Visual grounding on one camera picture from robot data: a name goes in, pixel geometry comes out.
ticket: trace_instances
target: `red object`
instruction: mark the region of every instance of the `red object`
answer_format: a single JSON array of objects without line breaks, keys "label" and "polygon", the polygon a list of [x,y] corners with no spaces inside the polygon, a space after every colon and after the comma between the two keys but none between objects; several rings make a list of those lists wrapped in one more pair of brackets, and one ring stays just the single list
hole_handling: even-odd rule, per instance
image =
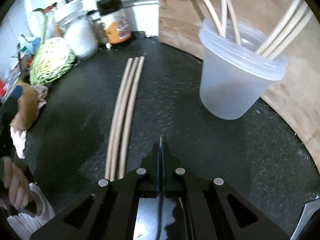
[{"label": "red object", "polygon": [[54,7],[56,7],[56,6],[57,6],[57,2],[55,2],[55,3],[53,3],[52,5],[44,8],[44,13],[50,12],[50,11],[51,11]]},{"label": "red object", "polygon": [[4,97],[6,90],[4,88],[5,84],[3,83],[3,81],[0,79],[0,96]]}]

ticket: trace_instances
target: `brown cloth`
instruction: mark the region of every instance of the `brown cloth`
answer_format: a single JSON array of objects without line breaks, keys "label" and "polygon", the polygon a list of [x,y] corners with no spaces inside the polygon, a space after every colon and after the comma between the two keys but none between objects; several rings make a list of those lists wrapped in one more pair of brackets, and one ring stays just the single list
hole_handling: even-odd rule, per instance
[{"label": "brown cloth", "polygon": [[11,121],[14,131],[26,131],[38,117],[38,94],[27,83],[19,84],[22,95],[18,99],[18,112]]}]

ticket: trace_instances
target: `white powder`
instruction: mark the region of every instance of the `white powder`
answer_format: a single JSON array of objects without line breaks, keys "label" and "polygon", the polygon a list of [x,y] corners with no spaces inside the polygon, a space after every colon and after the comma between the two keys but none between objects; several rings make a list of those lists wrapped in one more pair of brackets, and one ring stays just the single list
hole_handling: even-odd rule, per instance
[{"label": "white powder", "polygon": [[85,17],[73,22],[64,38],[79,59],[86,59],[98,50],[98,41]]}]

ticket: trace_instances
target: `human hand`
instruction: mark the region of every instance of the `human hand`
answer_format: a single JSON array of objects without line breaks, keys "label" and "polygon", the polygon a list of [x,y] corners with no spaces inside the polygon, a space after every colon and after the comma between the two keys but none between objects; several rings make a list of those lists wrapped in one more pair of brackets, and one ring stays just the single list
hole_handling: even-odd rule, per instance
[{"label": "human hand", "polygon": [[4,164],[4,187],[9,191],[9,200],[18,210],[28,205],[30,189],[29,183],[22,170],[19,169],[9,157],[2,158]]}]

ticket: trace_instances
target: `glass jar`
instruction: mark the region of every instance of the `glass jar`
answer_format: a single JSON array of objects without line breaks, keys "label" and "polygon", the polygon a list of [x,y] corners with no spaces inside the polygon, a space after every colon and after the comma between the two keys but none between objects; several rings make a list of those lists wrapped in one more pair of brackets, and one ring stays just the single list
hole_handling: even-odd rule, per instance
[{"label": "glass jar", "polygon": [[104,26],[103,22],[101,21],[99,11],[93,10],[88,12],[87,15],[91,20],[93,32],[96,35],[98,43],[102,46],[105,46],[109,42],[109,39],[104,31]]},{"label": "glass jar", "polygon": [[78,59],[87,59],[98,50],[98,41],[81,0],[74,0],[55,12],[61,36]]},{"label": "glass jar", "polygon": [[129,41],[132,35],[121,0],[97,0],[97,7],[112,46]]}]

